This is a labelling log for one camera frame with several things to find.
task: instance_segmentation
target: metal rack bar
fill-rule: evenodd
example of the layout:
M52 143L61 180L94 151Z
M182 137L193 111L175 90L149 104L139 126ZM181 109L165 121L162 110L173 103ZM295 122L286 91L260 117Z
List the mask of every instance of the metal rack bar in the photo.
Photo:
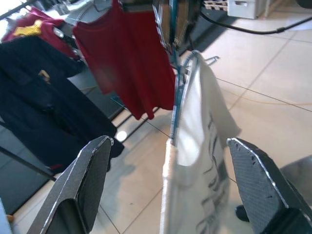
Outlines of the metal rack bar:
M15 155L14 153L8 151L7 149L3 148L0 146L0 152L7 155L8 157L14 159L15 161L23 164L24 166L28 167L29 169L43 175L44 177L52 180L52 181L56 181L56 178L53 177L52 175L48 174L47 172L45 172L44 170L34 166L33 164L27 162L26 160L22 159L21 157Z

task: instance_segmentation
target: red garment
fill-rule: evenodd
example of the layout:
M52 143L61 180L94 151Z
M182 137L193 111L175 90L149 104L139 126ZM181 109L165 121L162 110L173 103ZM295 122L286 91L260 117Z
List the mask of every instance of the red garment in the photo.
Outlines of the red garment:
M175 76L160 44L153 12L125 13L117 0L101 18L73 29L103 93L116 91L139 119L153 108L172 110Z
M51 18L50 16L46 15L45 13L43 13L42 11L34 7L31 9L30 13L26 17L17 20L16 26L14 27L14 29L11 32L7 33L2 38L1 41L6 42L6 41L10 41L10 40L17 38L18 36L13 35L17 27L32 26L34 25L36 20L42 21L42 24L40 27L41 34L38 35L38 37L40 37L41 39L43 39L44 41L46 41L47 43L55 47L57 50L63 52L65 55L72 57L72 58L78 57L73 52L72 48L69 45L67 45L65 42L63 42L53 32L53 28L62 25L64 21L62 19Z

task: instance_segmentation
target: black coat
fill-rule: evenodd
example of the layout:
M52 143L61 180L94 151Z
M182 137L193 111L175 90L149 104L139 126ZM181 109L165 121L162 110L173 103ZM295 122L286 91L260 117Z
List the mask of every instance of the black coat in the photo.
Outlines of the black coat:
M90 140L114 137L116 127L67 77L81 71L74 61L38 37L0 44L0 116L46 166L65 169ZM50 76L39 75L44 70ZM115 140L111 157L123 145Z

